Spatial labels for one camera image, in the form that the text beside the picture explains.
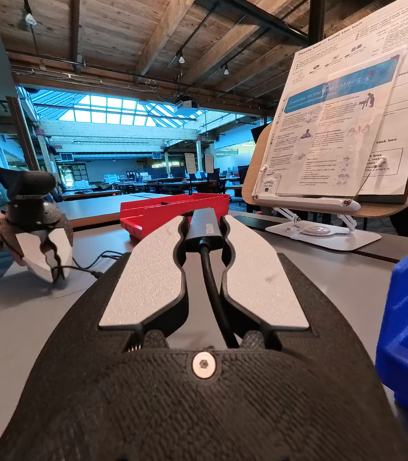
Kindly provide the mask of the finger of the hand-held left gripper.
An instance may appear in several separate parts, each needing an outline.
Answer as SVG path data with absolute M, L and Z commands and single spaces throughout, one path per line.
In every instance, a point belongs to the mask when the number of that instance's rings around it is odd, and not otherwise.
M 50 241 L 54 245 L 54 254 L 56 266 L 54 266 L 52 273 L 54 279 L 64 280 L 68 277 L 73 260 L 73 246 L 67 236 L 64 228 L 56 228 L 50 233 Z
M 22 260 L 28 270 L 45 282 L 54 283 L 56 259 L 49 232 L 21 232 L 15 237 L 23 254 Z

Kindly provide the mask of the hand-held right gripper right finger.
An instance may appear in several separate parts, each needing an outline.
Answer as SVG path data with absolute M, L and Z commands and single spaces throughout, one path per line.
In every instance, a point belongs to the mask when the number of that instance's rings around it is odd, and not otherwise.
M 230 215 L 220 226 L 221 299 L 233 332 L 307 331 L 309 321 L 276 250 Z

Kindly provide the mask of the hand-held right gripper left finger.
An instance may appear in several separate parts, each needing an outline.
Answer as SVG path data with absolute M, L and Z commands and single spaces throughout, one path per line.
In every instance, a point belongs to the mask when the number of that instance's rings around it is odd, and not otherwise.
M 183 269 L 188 227 L 188 217 L 174 217 L 131 251 L 99 328 L 172 334 L 184 325 L 189 314 Z

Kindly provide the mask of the red plastic bin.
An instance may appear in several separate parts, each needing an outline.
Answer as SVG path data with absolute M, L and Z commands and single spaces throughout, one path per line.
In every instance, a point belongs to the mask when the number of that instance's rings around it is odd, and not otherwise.
M 213 208 L 217 219 L 229 212 L 228 194 L 194 193 L 123 202 L 120 225 L 132 237 L 142 240 L 173 218 L 196 209 Z

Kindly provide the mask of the person's left hand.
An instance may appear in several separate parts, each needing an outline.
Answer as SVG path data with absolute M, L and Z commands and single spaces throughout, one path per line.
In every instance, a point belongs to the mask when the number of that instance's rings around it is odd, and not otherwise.
M 2 213 L 0 213 L 0 241 L 4 245 L 4 248 L 9 251 L 13 260 L 19 266 L 26 266 L 26 263 L 23 259 L 23 251 L 20 250 L 19 243 L 16 238 L 16 228 Z

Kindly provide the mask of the brown-edged table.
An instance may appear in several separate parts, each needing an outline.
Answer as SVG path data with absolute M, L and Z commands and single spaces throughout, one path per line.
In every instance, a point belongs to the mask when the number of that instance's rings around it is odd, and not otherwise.
M 56 205 L 74 229 L 83 230 L 119 224 L 120 207 L 124 202 L 136 206 L 148 199 L 164 200 L 177 197 L 178 195 L 137 193 L 63 201 Z

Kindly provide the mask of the small white label card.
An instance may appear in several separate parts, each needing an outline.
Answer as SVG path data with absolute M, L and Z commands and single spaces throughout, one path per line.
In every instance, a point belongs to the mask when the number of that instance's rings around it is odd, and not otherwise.
M 257 181 L 253 189 L 253 196 L 271 194 L 275 195 L 281 180 L 281 173 L 279 172 L 259 172 Z

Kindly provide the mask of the wooden document stand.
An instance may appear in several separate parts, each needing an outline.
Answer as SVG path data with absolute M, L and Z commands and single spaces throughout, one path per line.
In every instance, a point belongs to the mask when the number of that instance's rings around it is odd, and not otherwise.
M 243 199 L 248 205 L 264 207 L 268 206 L 268 204 L 262 203 L 260 199 L 255 199 L 254 189 L 261 179 L 260 170 L 264 165 L 263 158 L 265 154 L 265 147 L 269 143 L 270 130 L 271 125 L 269 124 L 259 135 L 253 157 L 242 187 Z M 401 204 L 370 202 L 362 199 L 360 202 L 360 210 L 353 212 L 352 217 L 383 218 L 393 216 L 406 210 L 408 208 L 408 184 L 407 191 L 403 194 L 403 199 L 405 201 Z M 368 237 L 368 234 L 369 232 L 367 231 L 355 230 L 350 235 L 334 234 L 332 236 L 308 236 L 300 234 L 300 237 L 302 237 L 302 241 L 305 243 L 310 243 L 326 249 L 337 251 L 352 251 L 363 247 L 365 244 L 370 244 L 377 241 L 376 237 Z

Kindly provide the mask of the laminated exercise sheet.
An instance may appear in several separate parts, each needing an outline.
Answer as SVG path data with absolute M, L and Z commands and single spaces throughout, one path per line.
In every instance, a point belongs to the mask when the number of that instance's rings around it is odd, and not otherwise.
M 356 194 L 405 54 L 399 47 L 290 89 L 266 148 L 265 171 L 282 175 L 275 195 Z

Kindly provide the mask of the ceiling projector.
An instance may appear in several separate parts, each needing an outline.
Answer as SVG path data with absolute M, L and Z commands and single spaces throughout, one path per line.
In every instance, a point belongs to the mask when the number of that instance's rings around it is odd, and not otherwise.
M 189 95 L 183 95 L 173 106 L 173 113 L 176 116 L 189 117 L 199 110 L 199 104 Z

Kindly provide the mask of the black metal pole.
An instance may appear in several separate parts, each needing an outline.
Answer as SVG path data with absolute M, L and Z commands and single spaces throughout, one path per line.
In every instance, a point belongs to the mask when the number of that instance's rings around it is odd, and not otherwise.
M 326 14 L 325 0 L 311 0 L 309 9 L 308 39 L 310 44 L 322 41 L 324 19 Z

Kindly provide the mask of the large white instruction sheet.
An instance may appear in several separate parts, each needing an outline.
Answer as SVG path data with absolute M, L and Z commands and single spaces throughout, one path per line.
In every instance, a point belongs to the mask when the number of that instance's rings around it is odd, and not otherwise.
M 328 70 L 403 46 L 406 54 L 362 176 L 360 194 L 403 194 L 408 180 L 408 1 L 395 1 L 297 52 L 280 100 L 281 103 L 290 89 L 324 76 Z

